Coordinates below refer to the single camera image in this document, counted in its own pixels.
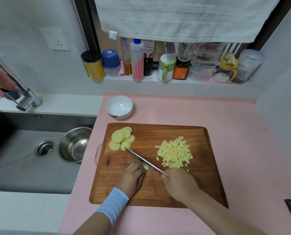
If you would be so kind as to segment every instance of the dark jar with orange label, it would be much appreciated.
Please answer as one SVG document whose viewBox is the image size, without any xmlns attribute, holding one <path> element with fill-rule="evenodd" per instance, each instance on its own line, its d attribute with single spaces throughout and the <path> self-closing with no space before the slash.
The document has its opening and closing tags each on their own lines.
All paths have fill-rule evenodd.
<svg viewBox="0 0 291 235">
<path fill-rule="evenodd" d="M 173 79 L 186 80 L 191 65 L 190 62 L 191 60 L 183 62 L 177 58 Z"/>
</svg>

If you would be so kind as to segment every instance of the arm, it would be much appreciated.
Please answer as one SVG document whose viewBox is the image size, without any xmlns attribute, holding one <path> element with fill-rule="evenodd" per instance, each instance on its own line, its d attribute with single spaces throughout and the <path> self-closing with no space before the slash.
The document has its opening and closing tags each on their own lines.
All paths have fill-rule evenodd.
<svg viewBox="0 0 291 235">
<path fill-rule="evenodd" d="M 217 235 L 265 235 L 258 228 L 235 217 L 230 211 L 199 189 L 194 178 L 182 169 L 162 175 L 165 187 L 176 200 L 186 205 Z"/>
<path fill-rule="evenodd" d="M 130 164 L 98 210 L 73 235 L 107 235 L 128 200 L 140 189 L 145 172 L 141 164 Z"/>
</svg>

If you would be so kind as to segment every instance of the pink striped bottle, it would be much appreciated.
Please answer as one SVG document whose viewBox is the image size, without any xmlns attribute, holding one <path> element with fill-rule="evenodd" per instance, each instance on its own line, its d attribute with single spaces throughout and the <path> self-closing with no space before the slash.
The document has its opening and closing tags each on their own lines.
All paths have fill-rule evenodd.
<svg viewBox="0 0 291 235">
<path fill-rule="evenodd" d="M 144 75 L 144 43 L 141 39 L 134 39 L 130 43 L 131 64 L 132 64 L 132 79 L 135 82 L 142 82 Z"/>
</svg>

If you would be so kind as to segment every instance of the white bowl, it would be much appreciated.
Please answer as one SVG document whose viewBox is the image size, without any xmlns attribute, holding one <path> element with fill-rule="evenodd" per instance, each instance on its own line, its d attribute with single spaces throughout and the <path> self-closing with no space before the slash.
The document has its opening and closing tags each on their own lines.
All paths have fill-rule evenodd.
<svg viewBox="0 0 291 235">
<path fill-rule="evenodd" d="M 126 96 L 117 95 L 106 102 L 107 113 L 116 120 L 127 118 L 132 112 L 132 101 Z"/>
</svg>

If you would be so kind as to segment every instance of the knife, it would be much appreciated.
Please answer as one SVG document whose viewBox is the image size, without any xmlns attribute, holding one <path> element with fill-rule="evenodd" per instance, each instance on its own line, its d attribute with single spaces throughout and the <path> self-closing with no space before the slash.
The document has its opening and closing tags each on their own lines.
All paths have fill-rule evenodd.
<svg viewBox="0 0 291 235">
<path fill-rule="evenodd" d="M 147 167 L 152 168 L 154 171 L 158 172 L 159 174 L 163 174 L 165 176 L 168 177 L 168 174 L 166 174 L 165 172 L 163 172 L 161 169 L 158 169 L 156 166 L 154 166 L 152 163 L 148 162 L 147 160 L 145 160 L 143 157 L 139 156 L 138 154 L 136 154 L 135 152 L 131 151 L 130 149 L 126 148 L 127 154 L 129 154 L 130 156 L 132 156 L 133 158 L 137 159 L 138 161 L 140 161 L 141 163 L 146 164 Z"/>
</svg>

